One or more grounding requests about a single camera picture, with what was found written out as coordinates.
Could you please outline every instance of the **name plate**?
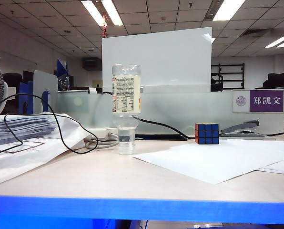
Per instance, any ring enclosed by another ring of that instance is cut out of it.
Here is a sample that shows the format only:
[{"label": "name plate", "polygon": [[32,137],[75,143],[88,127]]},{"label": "name plate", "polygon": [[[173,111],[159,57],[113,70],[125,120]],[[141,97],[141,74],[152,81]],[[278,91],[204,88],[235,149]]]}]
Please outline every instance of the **name plate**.
[{"label": "name plate", "polygon": [[283,113],[284,89],[234,89],[234,113]]}]

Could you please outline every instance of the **ceiling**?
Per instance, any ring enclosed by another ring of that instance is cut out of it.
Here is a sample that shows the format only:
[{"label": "ceiling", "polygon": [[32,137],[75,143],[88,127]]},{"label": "ceiling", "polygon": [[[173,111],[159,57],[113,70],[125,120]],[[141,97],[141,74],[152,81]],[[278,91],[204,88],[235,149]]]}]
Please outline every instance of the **ceiling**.
[{"label": "ceiling", "polygon": [[[284,54],[264,48],[284,36],[284,0],[246,0],[230,21],[204,21],[212,0],[113,2],[124,26],[107,26],[108,37],[212,26],[212,57]],[[0,21],[65,55],[101,58],[101,27],[79,0],[0,0]]]}]

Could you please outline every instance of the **upside-down water bottle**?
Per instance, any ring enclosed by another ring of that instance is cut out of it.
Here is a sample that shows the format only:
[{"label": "upside-down water bottle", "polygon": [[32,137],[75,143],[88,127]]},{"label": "upside-down water bottle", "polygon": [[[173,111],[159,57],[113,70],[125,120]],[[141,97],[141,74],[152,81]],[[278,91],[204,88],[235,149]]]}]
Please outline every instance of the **upside-down water bottle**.
[{"label": "upside-down water bottle", "polygon": [[138,65],[112,67],[112,113],[118,128],[119,153],[134,153],[136,127],[141,112],[141,69]]}]

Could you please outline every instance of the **bottle label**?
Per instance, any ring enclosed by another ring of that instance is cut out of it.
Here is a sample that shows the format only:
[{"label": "bottle label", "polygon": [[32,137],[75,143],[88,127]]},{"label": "bottle label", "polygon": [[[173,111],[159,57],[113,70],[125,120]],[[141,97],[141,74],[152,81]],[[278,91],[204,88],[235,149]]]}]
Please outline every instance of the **bottle label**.
[{"label": "bottle label", "polygon": [[140,76],[116,75],[112,78],[112,112],[141,112]]}]

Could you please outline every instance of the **desk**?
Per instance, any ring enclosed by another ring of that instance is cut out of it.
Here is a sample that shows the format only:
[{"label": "desk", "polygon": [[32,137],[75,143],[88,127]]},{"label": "desk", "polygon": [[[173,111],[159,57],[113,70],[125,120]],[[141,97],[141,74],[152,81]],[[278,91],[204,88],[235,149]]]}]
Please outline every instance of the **desk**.
[{"label": "desk", "polygon": [[[191,142],[136,141],[136,150]],[[212,185],[117,148],[66,152],[1,183],[0,214],[283,224],[284,175],[254,171]]]}]

